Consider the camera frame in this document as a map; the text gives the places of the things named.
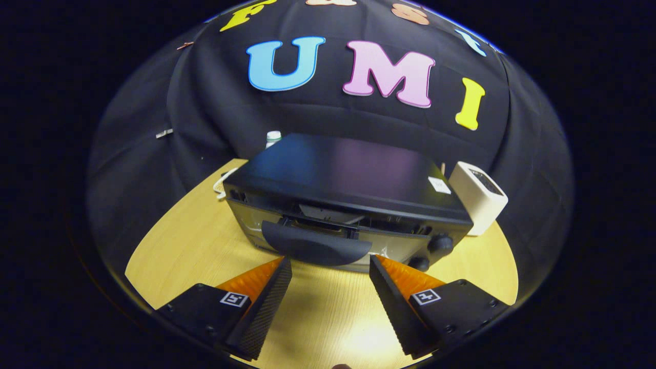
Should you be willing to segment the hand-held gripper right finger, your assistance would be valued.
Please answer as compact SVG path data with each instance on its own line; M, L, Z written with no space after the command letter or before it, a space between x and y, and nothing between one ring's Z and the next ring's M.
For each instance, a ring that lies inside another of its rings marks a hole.
M371 255L371 282L406 355L443 356L492 326L508 304L466 279L443 282Z

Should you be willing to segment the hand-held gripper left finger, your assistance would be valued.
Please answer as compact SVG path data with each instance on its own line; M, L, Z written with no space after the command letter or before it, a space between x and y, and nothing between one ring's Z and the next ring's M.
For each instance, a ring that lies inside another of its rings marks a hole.
M215 351L256 360L291 278L289 258L280 257L220 285L192 285L157 312Z

